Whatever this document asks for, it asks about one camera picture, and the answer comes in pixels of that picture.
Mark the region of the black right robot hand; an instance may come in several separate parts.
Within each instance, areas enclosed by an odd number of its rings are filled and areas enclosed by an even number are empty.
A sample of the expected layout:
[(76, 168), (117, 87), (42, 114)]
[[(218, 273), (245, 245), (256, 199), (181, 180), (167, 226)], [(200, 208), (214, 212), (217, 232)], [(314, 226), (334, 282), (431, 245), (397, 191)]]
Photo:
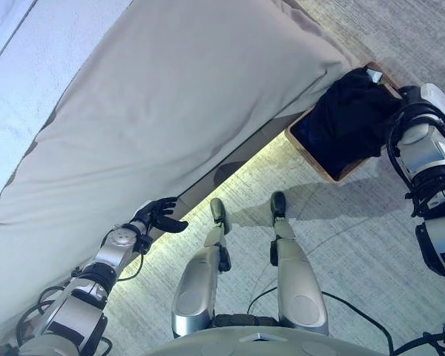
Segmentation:
[(401, 97), (401, 108), (405, 109), (413, 104), (422, 102), (421, 88), (416, 85), (407, 85), (398, 89)]

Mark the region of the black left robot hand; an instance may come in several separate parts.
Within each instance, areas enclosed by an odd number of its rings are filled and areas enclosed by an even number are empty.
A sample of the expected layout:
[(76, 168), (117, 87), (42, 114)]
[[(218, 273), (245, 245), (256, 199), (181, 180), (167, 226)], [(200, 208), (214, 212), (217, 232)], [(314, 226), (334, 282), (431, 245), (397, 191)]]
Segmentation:
[(172, 234), (180, 233), (188, 227), (188, 222), (175, 220), (171, 217), (176, 205), (176, 197), (151, 200), (136, 211), (131, 222), (142, 223), (147, 234), (153, 228)]

